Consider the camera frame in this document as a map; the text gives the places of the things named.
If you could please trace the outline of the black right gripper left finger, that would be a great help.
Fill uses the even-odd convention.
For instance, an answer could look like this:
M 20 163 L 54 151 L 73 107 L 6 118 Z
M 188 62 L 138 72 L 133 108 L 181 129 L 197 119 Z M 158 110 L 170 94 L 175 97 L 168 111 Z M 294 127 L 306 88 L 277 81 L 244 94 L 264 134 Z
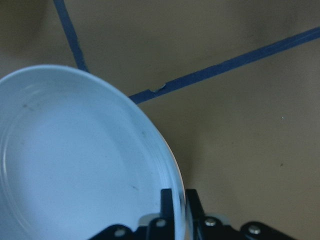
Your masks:
M 174 239 L 174 206 L 170 188 L 160 191 L 160 212 L 145 226 L 135 231 L 121 224 L 111 225 L 97 233 L 91 240 L 173 240 Z

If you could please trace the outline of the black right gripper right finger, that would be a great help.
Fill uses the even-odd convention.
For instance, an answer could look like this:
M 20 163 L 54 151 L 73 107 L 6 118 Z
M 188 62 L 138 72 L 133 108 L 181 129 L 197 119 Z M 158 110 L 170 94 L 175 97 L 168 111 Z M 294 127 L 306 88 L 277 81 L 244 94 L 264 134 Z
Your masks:
M 294 240 L 293 237 L 259 221 L 235 229 L 221 216 L 205 213 L 198 192 L 185 190 L 186 219 L 191 240 Z

